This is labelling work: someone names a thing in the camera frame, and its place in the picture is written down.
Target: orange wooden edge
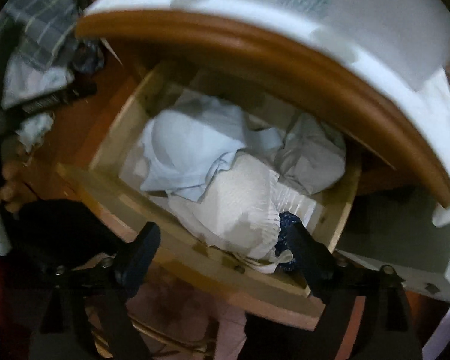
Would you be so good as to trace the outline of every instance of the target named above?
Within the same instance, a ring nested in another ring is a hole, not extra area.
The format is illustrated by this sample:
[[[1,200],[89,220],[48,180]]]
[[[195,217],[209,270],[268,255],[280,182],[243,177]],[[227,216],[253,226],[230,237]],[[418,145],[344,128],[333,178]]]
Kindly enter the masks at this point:
[[[414,174],[443,207],[450,206],[447,171],[395,104],[329,57],[291,39],[232,19],[160,10],[85,16],[76,35],[125,45],[138,41],[152,55],[179,48],[188,56],[224,61],[227,73],[237,75],[246,68],[254,72],[250,81]]]

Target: open drawer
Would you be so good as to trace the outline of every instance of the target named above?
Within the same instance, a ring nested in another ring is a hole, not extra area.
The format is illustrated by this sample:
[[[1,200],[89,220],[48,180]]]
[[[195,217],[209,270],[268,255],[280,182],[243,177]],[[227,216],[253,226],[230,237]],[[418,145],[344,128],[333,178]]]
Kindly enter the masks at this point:
[[[133,238],[147,221],[157,223],[162,243],[154,261],[172,274],[253,314],[313,329],[323,305],[309,297],[310,290],[300,275],[281,271],[262,274],[243,266],[231,254],[207,247],[188,233],[172,214],[119,178],[126,156],[145,123],[172,105],[197,71],[197,66],[190,62],[160,62],[145,76],[116,116],[90,168],[60,165],[58,171],[75,187],[82,201],[119,235]],[[269,94],[255,84],[223,73],[210,72],[199,89],[208,95],[231,100],[277,127],[284,127],[296,112],[287,103],[282,103],[279,112],[273,112]],[[360,150],[356,144],[349,143],[346,174],[335,186],[315,196],[324,208],[311,220],[313,237],[330,251],[335,249],[347,221],[360,172]]]

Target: light blue cloth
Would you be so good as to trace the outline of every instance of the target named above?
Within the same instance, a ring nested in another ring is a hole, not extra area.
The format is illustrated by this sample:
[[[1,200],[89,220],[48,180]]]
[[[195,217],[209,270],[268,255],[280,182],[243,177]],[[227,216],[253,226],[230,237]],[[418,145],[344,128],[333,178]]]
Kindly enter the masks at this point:
[[[197,202],[222,170],[229,170],[240,149],[257,154],[283,142],[274,128],[250,131],[243,110],[226,100],[186,91],[142,134],[148,174],[142,191],[166,191]]]

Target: plaid fabric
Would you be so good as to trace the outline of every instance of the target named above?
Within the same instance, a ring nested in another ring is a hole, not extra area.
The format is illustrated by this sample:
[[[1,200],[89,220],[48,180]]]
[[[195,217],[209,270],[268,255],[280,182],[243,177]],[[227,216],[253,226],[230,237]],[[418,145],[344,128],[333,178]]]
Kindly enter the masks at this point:
[[[23,24],[18,53],[45,71],[70,62],[78,41],[73,29],[88,0],[9,0],[0,12],[0,32],[10,23]]]

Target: finger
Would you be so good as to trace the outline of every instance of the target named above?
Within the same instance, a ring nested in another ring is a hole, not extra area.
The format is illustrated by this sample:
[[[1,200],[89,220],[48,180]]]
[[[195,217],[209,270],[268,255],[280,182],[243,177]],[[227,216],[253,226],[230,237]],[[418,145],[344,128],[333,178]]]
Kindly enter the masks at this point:
[[[2,175],[5,180],[16,179],[20,171],[23,168],[23,164],[18,161],[9,161],[3,165]]]
[[[5,205],[5,210],[7,210],[8,212],[10,212],[11,214],[16,214],[18,211],[20,211],[20,208],[22,208],[22,206],[25,203],[22,202],[21,200],[15,200],[11,203],[8,203]]]
[[[8,181],[0,190],[0,197],[5,202],[20,200],[24,203],[30,203],[37,200],[35,194],[22,181]]]

